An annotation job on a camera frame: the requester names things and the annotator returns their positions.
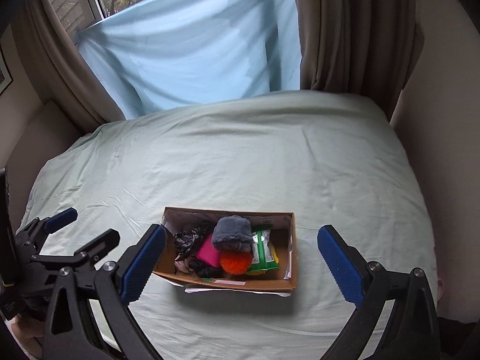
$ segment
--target orange fluffy ball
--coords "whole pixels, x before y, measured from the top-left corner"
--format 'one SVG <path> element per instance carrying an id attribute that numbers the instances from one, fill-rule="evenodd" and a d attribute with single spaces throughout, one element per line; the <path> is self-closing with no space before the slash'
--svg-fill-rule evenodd
<path id="1" fill-rule="evenodd" d="M 243 275 L 250 268 L 251 260 L 249 251 L 223 250 L 220 254 L 220 265 L 232 275 Z"/>

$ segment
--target green package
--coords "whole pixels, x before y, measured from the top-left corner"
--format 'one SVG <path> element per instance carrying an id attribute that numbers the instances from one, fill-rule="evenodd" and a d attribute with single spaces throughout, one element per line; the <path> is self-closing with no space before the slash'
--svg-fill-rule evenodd
<path id="1" fill-rule="evenodd" d="M 271 230 L 272 226 L 270 225 L 255 226 L 252 229 L 253 243 L 251 245 L 251 252 L 253 259 L 249 272 L 262 273 L 269 269 L 278 268 L 278 257 L 273 245 L 269 244 Z"/>

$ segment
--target gray fuzzy hat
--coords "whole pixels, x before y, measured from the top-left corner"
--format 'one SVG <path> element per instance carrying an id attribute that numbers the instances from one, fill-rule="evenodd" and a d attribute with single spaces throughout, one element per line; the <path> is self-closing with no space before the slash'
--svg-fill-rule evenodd
<path id="1" fill-rule="evenodd" d="M 253 238 L 248 219 L 238 215 L 221 218 L 212 234 L 212 244 L 220 251 L 250 251 Z"/>

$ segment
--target brown curtain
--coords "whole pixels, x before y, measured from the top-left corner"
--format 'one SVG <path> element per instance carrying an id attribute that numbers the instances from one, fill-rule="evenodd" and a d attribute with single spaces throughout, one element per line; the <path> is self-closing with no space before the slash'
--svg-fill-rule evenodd
<path id="1" fill-rule="evenodd" d="M 301 89 L 368 96 L 390 119 L 419 55 L 415 0 L 296 1 Z"/>
<path id="2" fill-rule="evenodd" d="M 65 32 L 49 0 L 27 0 L 12 23 L 22 64 L 44 103 L 83 133 L 125 116 Z"/>

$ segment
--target screw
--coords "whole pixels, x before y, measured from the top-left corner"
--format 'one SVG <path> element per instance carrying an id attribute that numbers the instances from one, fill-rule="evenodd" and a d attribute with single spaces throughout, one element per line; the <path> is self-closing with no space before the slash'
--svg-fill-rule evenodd
<path id="1" fill-rule="evenodd" d="M 417 278 L 423 278 L 423 276 L 425 276 L 425 272 L 423 271 L 423 269 L 420 268 L 415 268 L 413 270 L 413 274 L 417 276 Z"/>
<path id="2" fill-rule="evenodd" d="M 371 261 L 368 263 L 368 267 L 371 271 L 378 272 L 382 268 L 382 265 L 379 262 Z"/>
<path id="3" fill-rule="evenodd" d="M 58 271 L 60 276 L 67 276 L 71 272 L 71 268 L 69 266 L 64 266 Z"/>
<path id="4" fill-rule="evenodd" d="M 107 261 L 105 264 L 102 266 L 104 271 L 113 271 L 115 268 L 115 262 L 114 261 Z"/>

